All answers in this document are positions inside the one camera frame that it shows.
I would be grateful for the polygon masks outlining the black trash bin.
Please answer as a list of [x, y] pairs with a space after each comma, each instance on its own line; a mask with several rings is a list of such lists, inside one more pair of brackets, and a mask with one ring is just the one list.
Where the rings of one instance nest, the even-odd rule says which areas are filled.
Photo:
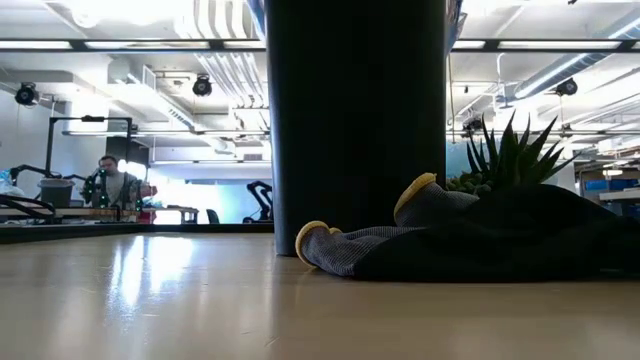
[[445, 169], [447, 0], [265, 0], [275, 249], [389, 225]]

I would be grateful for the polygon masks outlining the green artificial succulent plant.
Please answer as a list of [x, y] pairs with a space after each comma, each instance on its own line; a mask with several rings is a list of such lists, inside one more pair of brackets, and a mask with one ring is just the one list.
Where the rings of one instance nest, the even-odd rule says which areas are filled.
[[476, 143], [470, 137], [466, 145], [470, 171], [447, 179], [446, 190], [482, 196], [520, 185], [542, 184], [575, 161], [577, 155], [560, 161], [564, 151], [556, 149], [560, 142], [542, 152], [557, 119], [532, 140], [530, 123], [518, 135], [512, 125], [514, 117], [512, 114], [500, 138], [494, 130], [488, 131], [485, 120], [481, 119], [482, 138]]

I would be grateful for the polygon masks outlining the person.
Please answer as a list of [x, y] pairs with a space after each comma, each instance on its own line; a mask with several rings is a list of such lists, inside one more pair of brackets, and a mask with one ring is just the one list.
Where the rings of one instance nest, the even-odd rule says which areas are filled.
[[105, 155], [98, 168], [84, 182], [81, 195], [94, 208], [141, 212], [143, 199], [157, 194], [157, 188], [128, 172], [120, 171], [115, 157]]

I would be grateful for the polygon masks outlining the background work table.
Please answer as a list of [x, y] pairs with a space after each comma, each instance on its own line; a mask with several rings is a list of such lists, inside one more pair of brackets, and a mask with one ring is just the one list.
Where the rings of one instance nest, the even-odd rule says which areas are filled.
[[30, 213], [0, 206], [0, 223], [11, 221], [41, 221], [61, 223], [67, 220], [85, 222], [124, 222], [139, 224], [159, 224], [163, 217], [174, 214], [177, 224], [196, 224], [199, 211], [189, 207], [142, 208], [140, 211], [117, 210], [115, 208], [73, 207], [60, 208], [51, 212], [45, 208], [31, 207]]

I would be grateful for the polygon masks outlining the long ceiling light strip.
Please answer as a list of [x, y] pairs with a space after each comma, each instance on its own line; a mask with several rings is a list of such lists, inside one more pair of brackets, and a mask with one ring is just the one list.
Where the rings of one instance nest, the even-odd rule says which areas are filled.
[[[249, 39], [26, 39], [0, 38], [0, 53], [206, 53], [264, 52], [266, 44]], [[453, 53], [604, 53], [640, 54], [639, 39], [461, 39]]]

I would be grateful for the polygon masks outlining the grey background bin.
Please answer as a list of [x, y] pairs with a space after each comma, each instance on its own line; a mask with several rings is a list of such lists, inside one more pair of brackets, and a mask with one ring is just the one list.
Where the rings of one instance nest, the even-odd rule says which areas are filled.
[[75, 183], [69, 179], [42, 178], [38, 187], [41, 190], [40, 200], [56, 208], [70, 206]]

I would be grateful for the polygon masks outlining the shelf with blue bins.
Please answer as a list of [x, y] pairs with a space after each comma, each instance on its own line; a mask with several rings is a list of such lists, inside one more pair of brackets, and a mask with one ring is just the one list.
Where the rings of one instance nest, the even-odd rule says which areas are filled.
[[578, 193], [617, 215], [640, 219], [640, 163], [594, 163], [577, 167]]

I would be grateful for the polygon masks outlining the silver ceiling duct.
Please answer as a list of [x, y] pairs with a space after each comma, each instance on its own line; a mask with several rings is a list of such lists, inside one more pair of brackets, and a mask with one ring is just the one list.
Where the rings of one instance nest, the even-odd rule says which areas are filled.
[[[640, 40], [640, 10], [620, 18], [593, 38]], [[551, 88], [609, 57], [607, 53], [566, 54], [514, 88], [511, 101], [525, 99]]]

